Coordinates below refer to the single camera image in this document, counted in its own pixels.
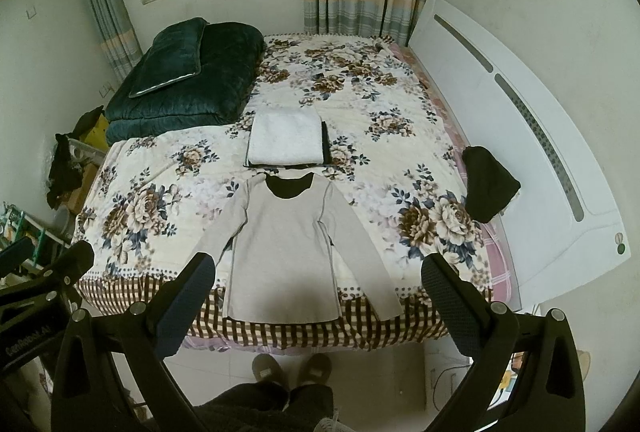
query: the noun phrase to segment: white wall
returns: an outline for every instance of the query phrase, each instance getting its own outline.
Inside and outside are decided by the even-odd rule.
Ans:
[[[117,83],[98,44],[84,0],[0,0],[0,202],[44,222],[54,216],[44,185],[54,134]]]
[[[565,310],[579,348],[588,430],[618,405],[640,367],[640,5],[636,0],[446,0],[526,63],[574,120],[622,213],[632,258],[546,307]]]
[[[124,0],[143,51],[159,31],[200,16],[210,23],[244,22],[263,35],[304,31],[303,0]]]

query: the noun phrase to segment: shirt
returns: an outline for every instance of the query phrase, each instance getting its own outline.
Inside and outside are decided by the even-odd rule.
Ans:
[[[223,317],[271,324],[337,319],[331,243],[378,319],[402,312],[358,216],[334,184],[318,174],[294,180],[258,174],[242,182],[193,254],[207,253],[218,263],[230,238],[232,266]]]

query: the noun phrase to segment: folded white towel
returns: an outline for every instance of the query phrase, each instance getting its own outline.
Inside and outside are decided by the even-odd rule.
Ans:
[[[321,164],[322,120],[313,107],[267,107],[256,112],[245,165]]]

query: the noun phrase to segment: brown slipper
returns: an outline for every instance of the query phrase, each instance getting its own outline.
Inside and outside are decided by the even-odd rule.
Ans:
[[[258,354],[251,364],[256,382],[273,382],[289,391],[289,383],[280,364],[270,354]]]
[[[331,375],[331,360],[326,354],[314,354],[298,374],[298,386],[318,383],[326,385]]]

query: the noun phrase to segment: white headboard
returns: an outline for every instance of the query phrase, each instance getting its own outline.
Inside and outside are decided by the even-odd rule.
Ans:
[[[596,159],[516,55],[444,0],[427,0],[409,47],[469,143],[489,149],[522,184],[502,224],[524,309],[629,258],[622,219]]]

